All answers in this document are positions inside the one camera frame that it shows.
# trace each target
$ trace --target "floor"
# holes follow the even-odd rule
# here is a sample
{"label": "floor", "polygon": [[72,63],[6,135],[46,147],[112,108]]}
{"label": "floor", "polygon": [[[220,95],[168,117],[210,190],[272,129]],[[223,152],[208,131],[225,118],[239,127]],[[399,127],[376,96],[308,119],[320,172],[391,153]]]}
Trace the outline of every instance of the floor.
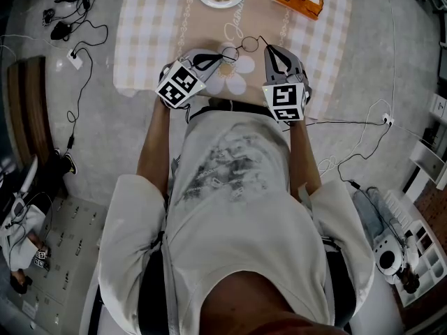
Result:
{"label": "floor", "polygon": [[[395,122],[421,134],[429,122],[427,102],[436,89],[439,54],[439,23],[415,0],[390,0],[395,20]],[[120,95],[112,83],[114,46],[122,0],[96,0],[89,13],[94,24],[107,24],[108,40],[90,47],[94,59],[93,76],[81,100],[80,120],[76,128],[73,157],[78,165],[76,176],[68,175],[66,185],[71,195],[107,205],[119,175],[134,173],[152,114],[154,94],[139,92],[133,98]],[[8,34],[50,39],[51,28],[41,24],[42,12],[56,8],[57,15],[67,15],[72,6],[53,0],[16,0],[8,23]],[[104,31],[83,25],[65,43],[73,47],[79,40],[101,41]],[[72,125],[67,109],[75,108],[79,90],[89,69],[74,69],[66,50],[50,47],[41,40],[10,37],[5,39],[18,58],[38,54],[47,57],[47,104],[54,144],[65,150]],[[80,54],[88,66],[89,60]],[[13,61],[7,51],[3,65]],[[393,19],[388,0],[354,0],[351,24],[342,67],[333,92],[327,118],[365,120],[368,108],[378,99],[393,99]],[[385,103],[372,109],[370,120],[380,121],[388,112]],[[180,153],[186,123],[184,111],[172,114],[171,156]],[[357,151],[369,154],[386,127],[367,129]],[[310,126],[309,134],[316,160],[334,155],[348,156],[362,133],[362,126]],[[378,186],[382,191],[401,188],[413,169],[408,159],[416,139],[399,128],[391,128],[379,149],[368,161],[354,158],[342,166],[345,179],[355,179],[361,186]],[[327,181],[338,177],[337,171],[325,174]]]}

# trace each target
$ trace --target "flower pattern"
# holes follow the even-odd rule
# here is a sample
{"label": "flower pattern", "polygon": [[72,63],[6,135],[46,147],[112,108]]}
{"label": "flower pattern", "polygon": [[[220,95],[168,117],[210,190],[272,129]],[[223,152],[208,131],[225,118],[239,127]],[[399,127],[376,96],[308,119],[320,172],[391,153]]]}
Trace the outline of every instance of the flower pattern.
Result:
{"label": "flower pattern", "polygon": [[[223,43],[219,47],[218,52],[222,53],[227,47],[234,47],[234,45],[232,43]],[[254,60],[249,56],[239,56],[239,59],[231,64],[225,61],[222,62],[207,81],[207,92],[215,96],[222,92],[226,84],[232,94],[240,96],[247,90],[247,83],[240,74],[251,73],[254,71],[254,68]]]}

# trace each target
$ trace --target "checkered tablecloth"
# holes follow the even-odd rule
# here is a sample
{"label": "checkered tablecloth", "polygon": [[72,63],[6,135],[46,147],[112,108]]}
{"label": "checkered tablecloth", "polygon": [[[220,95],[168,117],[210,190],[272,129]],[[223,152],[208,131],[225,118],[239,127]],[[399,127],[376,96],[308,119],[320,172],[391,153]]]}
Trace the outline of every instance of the checkered tablecloth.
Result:
{"label": "checkered tablecloth", "polygon": [[[260,1],[262,9],[256,5]],[[288,48],[301,59],[314,90],[306,115],[323,118],[342,62],[351,3],[324,0],[323,11],[313,21],[271,0],[244,0],[225,10],[211,9],[199,0],[124,0],[114,84],[119,90],[155,90],[163,66],[191,48],[219,50],[226,43],[240,44],[244,36],[262,34],[268,35],[269,43]],[[234,40],[227,33],[217,33],[222,28],[215,29],[219,19],[229,18],[224,14],[237,20],[240,31],[235,30]],[[201,94],[262,105],[263,48],[258,54],[240,57],[236,66],[217,70]]]}

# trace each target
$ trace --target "orange box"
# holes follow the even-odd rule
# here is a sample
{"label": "orange box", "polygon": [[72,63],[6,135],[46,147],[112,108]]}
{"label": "orange box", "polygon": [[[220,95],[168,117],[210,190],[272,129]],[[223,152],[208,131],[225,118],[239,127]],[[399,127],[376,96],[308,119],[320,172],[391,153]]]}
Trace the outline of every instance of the orange box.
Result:
{"label": "orange box", "polygon": [[319,0],[319,4],[314,3],[313,1],[310,0],[273,0],[273,1],[276,1],[281,5],[291,8],[292,10],[298,11],[299,13],[302,13],[303,15],[313,20],[317,20],[318,15],[320,15],[320,12],[323,10],[323,0]]}

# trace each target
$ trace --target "gray floor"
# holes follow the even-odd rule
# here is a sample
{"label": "gray floor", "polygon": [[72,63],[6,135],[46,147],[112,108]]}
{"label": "gray floor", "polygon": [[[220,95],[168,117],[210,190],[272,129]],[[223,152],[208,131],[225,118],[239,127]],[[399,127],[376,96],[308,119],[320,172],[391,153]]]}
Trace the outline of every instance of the gray floor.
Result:
{"label": "gray floor", "polygon": [[[76,128],[72,154],[79,174],[68,175],[70,194],[100,204],[108,204],[119,175],[135,172],[138,156],[151,119],[154,94],[140,92],[133,98],[120,95],[112,83],[114,46],[122,0],[97,0],[89,14],[94,24],[107,24],[109,38],[105,45],[91,47],[94,59],[92,79],[81,101],[81,116]],[[437,18],[415,0],[391,0],[395,16],[396,123],[415,133],[422,133],[428,124],[427,102],[436,89],[439,53]],[[51,28],[41,24],[42,12],[55,7],[57,14],[67,15],[73,7],[56,6],[53,0],[16,0],[8,25],[9,34],[24,34],[50,39]],[[82,26],[68,43],[79,40],[101,41],[104,32]],[[67,109],[74,110],[79,90],[88,76],[88,68],[79,71],[67,60],[66,50],[57,50],[43,41],[7,38],[17,57],[43,54],[47,57],[47,104],[54,143],[65,150],[72,125],[66,120]],[[13,61],[4,52],[4,66]],[[89,65],[85,55],[80,53]],[[393,21],[388,0],[354,0],[351,25],[343,56],[342,68],[328,110],[328,117],[364,120],[368,107],[380,98],[392,101],[393,90]],[[379,103],[371,120],[380,121],[388,112]],[[171,125],[171,154],[181,150],[186,123],[184,112],[175,111]],[[358,151],[371,152],[385,127],[369,127]],[[334,155],[338,160],[349,155],[362,132],[362,126],[311,126],[309,132],[317,161]],[[354,158],[342,167],[345,178],[355,179],[362,186],[375,185],[381,190],[400,188],[412,171],[409,154],[415,138],[392,128],[379,150],[367,162]],[[325,180],[338,177],[327,173]]]}

